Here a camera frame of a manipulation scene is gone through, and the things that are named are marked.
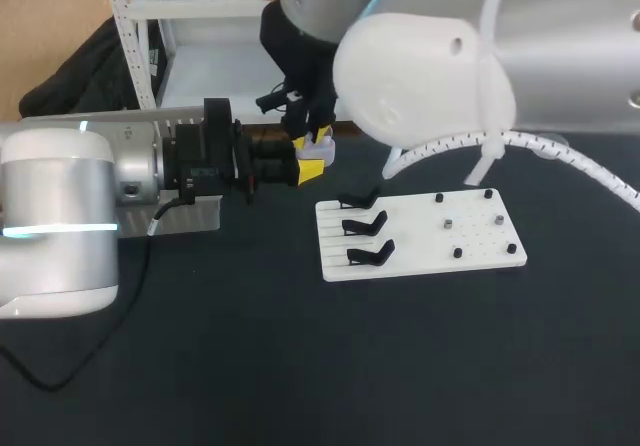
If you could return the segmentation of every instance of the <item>yellow block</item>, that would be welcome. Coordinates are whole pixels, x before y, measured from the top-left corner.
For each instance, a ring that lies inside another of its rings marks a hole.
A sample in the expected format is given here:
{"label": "yellow block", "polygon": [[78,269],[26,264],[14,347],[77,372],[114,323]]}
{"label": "yellow block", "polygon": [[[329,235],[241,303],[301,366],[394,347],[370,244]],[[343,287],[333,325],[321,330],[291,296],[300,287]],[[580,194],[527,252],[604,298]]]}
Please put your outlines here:
{"label": "yellow block", "polygon": [[304,140],[305,137],[301,136],[299,138],[296,138],[294,140],[292,140],[291,142],[293,143],[293,147],[296,149],[304,149]]}
{"label": "yellow block", "polygon": [[324,159],[299,159],[298,166],[300,168],[298,186],[324,173]]}
{"label": "yellow block", "polygon": [[322,138],[324,138],[324,135],[327,134],[327,131],[329,131],[330,127],[331,125],[328,125],[318,130],[318,138],[316,139],[316,143],[319,142]]}

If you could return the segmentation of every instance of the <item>blue light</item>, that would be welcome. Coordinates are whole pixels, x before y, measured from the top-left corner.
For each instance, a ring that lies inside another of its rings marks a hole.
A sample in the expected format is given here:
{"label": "blue light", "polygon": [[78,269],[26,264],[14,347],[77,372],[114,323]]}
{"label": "blue light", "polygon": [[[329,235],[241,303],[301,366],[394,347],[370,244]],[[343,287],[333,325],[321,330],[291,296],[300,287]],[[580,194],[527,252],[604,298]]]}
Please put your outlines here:
{"label": "blue light", "polygon": [[44,224],[40,226],[20,226],[4,228],[6,238],[28,238],[35,234],[83,233],[87,231],[117,231],[117,224]]}

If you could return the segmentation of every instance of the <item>dark table surface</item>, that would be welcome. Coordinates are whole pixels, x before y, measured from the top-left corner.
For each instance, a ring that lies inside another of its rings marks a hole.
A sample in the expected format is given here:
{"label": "dark table surface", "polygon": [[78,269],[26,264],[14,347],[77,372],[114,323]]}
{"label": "dark table surface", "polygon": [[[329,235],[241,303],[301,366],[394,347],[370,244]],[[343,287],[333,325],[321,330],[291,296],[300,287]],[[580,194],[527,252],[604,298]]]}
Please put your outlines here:
{"label": "dark table surface", "polygon": [[[640,140],[567,136],[640,186]],[[329,284],[314,204],[368,192],[387,149],[341,140],[301,190],[225,198],[217,233],[154,239],[144,295],[58,394],[0,363],[4,445],[638,445],[640,215],[555,161],[509,150],[500,190],[529,255],[517,272]],[[478,151],[423,161],[385,195],[461,189]],[[130,298],[143,243],[120,244],[116,304],[0,323],[39,375],[65,374]]]}

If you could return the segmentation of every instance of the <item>black clip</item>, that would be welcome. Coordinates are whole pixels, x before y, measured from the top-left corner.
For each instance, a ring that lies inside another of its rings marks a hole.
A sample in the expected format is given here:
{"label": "black clip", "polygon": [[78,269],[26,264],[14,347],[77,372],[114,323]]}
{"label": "black clip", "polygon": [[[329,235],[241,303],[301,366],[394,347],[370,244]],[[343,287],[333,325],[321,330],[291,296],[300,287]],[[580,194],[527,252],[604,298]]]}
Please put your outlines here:
{"label": "black clip", "polygon": [[339,194],[340,209],[371,209],[380,196],[380,188],[373,190],[365,197],[354,196],[349,193]]}
{"label": "black clip", "polygon": [[380,211],[371,224],[345,219],[342,221],[342,229],[344,229],[345,236],[376,236],[384,226],[384,223],[387,222],[387,219],[389,219],[387,212]]}
{"label": "black clip", "polygon": [[349,266],[354,265],[371,265],[382,266],[387,262],[387,259],[391,257],[391,254],[396,250],[396,244],[393,239],[390,239],[382,249],[377,253],[371,251],[363,251],[362,249],[347,249],[347,259],[349,259]]}

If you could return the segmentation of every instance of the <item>white pegboard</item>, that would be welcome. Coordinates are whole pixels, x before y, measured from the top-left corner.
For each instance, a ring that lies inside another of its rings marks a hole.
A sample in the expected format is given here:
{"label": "white pegboard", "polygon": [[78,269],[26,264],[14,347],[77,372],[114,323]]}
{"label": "white pegboard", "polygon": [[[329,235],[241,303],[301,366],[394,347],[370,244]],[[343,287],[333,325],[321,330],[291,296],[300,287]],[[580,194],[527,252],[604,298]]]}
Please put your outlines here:
{"label": "white pegboard", "polygon": [[[486,199],[485,191],[441,193],[441,203],[436,202],[436,193],[378,198],[369,210],[340,209],[338,201],[318,203],[324,279],[352,281],[524,266],[527,254],[500,193],[491,190],[493,196]],[[344,235],[342,220],[370,224],[381,211],[387,212],[388,220],[377,236]],[[497,216],[503,216],[503,224],[496,224]],[[453,222],[451,229],[444,227],[447,219]],[[389,239],[395,251],[383,266],[349,264],[348,249],[378,252]],[[507,252],[510,244],[517,247],[514,254]],[[454,257],[456,248],[462,249],[462,257]]]}

